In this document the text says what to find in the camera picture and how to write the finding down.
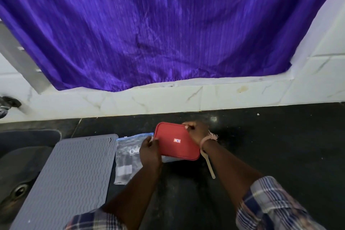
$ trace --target pink bracelet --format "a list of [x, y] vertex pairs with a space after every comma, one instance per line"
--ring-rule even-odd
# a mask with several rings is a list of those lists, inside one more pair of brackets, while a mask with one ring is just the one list
[[204, 145], [204, 143], [205, 143], [205, 141], [206, 140], [209, 140], [209, 139], [212, 139], [212, 140], [215, 140], [215, 141], [217, 141], [217, 139], [218, 139], [218, 136], [217, 135], [215, 135], [215, 134], [213, 134], [213, 133], [211, 133], [210, 131], [208, 132], [208, 135], [207, 136], [205, 136], [203, 139], [201, 139], [201, 141], [200, 141], [200, 149], [201, 150], [203, 150], [203, 145]]

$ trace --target hand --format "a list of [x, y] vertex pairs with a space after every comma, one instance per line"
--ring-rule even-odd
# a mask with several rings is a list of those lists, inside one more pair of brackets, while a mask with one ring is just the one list
[[194, 142], [200, 146], [200, 141], [208, 135], [208, 125], [201, 121], [189, 121], [182, 124], [185, 125]]
[[159, 153], [159, 141], [154, 139], [150, 142], [151, 136], [148, 136], [141, 144], [139, 155], [143, 167], [159, 169], [162, 165], [162, 156]]

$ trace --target wavy pattern mat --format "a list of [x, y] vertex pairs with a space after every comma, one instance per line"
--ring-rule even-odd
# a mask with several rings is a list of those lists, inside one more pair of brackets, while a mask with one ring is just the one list
[[118, 136], [65, 139], [54, 147], [10, 230], [62, 229], [105, 203]]

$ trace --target white wall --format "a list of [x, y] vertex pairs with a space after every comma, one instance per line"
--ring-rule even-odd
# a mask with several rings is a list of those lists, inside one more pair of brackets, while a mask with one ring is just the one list
[[0, 96], [23, 103], [0, 123], [345, 101], [345, 0], [326, 1], [291, 62], [277, 76], [184, 80], [117, 93], [50, 86], [38, 94], [0, 54]]

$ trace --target person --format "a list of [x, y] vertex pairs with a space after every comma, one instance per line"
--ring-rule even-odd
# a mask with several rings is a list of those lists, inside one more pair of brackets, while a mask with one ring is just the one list
[[[244, 229], [325, 229], [271, 176], [242, 162], [209, 136], [208, 125], [184, 122], [193, 141], [210, 157], [222, 185], [237, 209], [236, 225]], [[142, 168], [125, 189], [101, 208], [74, 216], [65, 230], [138, 229], [162, 166], [158, 140], [141, 145]]]

